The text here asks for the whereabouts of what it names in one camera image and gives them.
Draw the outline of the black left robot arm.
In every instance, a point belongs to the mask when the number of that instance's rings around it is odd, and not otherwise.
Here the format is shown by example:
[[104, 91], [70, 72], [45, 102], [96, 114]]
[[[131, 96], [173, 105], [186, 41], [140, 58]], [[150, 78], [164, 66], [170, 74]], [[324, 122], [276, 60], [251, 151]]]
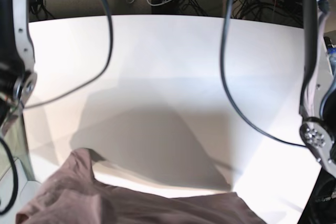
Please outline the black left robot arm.
[[304, 72], [300, 136], [321, 167], [335, 176], [335, 57], [329, 56], [324, 29], [329, 0], [302, 0]]

